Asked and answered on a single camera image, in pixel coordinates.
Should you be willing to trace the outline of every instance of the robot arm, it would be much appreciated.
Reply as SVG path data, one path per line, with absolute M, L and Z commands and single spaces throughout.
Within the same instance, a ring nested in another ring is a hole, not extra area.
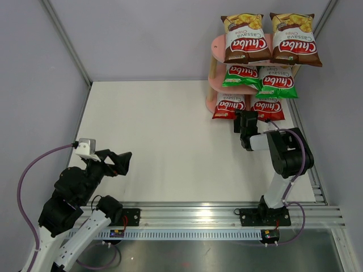
M 303 163 L 300 175 L 313 167 L 314 158 L 299 128 L 258 133 L 258 113 L 236 110 L 234 132 L 240 134 L 241 145 L 247 151 L 269 150 L 275 175 L 268 191 L 261 197 L 256 209 L 240 209 L 242 226 L 291 226 L 288 209 L 283 199 L 288 195 L 291 178 L 297 175 Z
M 97 233 L 121 219 L 123 206 L 111 196 L 102 197 L 91 217 L 64 246 L 68 231 L 83 214 L 85 206 L 104 176 L 125 176 L 129 169 L 131 152 L 116 155 L 110 150 L 95 151 L 96 141 L 80 139 L 76 154 L 87 164 L 85 170 L 78 167 L 65 169 L 55 183 L 55 191 L 39 217 L 40 248 L 31 264 L 35 247 L 22 272 L 69 271 L 78 256 Z M 115 165 L 105 163 L 109 157 Z

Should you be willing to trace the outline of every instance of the red chip bag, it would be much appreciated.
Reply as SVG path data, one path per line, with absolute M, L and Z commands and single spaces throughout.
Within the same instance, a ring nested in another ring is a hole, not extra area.
M 217 105 L 214 110 L 214 115 L 212 119 L 235 119 L 235 110 L 246 108 L 246 103 L 244 102 L 244 95 L 231 95 L 227 93 L 218 93 L 217 95 Z
M 258 119 L 261 121 L 279 121 L 285 119 L 280 99 L 252 97 L 251 111 L 258 112 Z

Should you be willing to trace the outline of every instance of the green chip bag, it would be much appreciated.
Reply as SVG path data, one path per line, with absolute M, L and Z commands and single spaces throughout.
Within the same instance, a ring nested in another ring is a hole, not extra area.
M 259 89 L 259 74 L 256 66 L 247 66 L 239 64 L 228 64 L 223 87 L 249 85 L 252 88 Z
M 287 66 L 262 66 L 257 98 L 297 98 L 293 73 Z

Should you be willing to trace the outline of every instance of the white table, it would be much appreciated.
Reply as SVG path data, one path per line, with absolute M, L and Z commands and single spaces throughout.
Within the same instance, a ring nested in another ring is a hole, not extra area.
M 95 193 L 131 202 L 259 201 L 274 174 L 269 151 L 247 152 L 232 121 L 212 120 L 207 89 L 207 81 L 95 82 L 77 138 L 133 153 L 127 176 L 105 177 Z M 277 123 L 292 128 L 286 102 L 283 109 Z M 70 166 L 85 164 L 73 154 Z M 308 175 L 289 200 L 315 201 Z

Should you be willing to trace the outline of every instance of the gray wall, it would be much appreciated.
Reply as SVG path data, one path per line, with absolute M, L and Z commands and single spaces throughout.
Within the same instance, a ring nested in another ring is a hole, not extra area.
M 207 79 L 221 15 L 315 13 L 329 0 L 51 0 L 93 81 Z
M 360 1 L 340 1 L 317 39 L 322 68 L 297 75 L 298 108 L 330 204 L 339 205 L 363 260 L 362 67 Z M 352 18 L 352 24 L 343 18 Z
M 19 271 L 33 238 L 16 204 L 22 171 L 42 153 L 73 141 L 87 88 L 37 0 L 0 8 L 0 270 Z M 22 200 L 36 223 L 70 150 L 29 171 Z

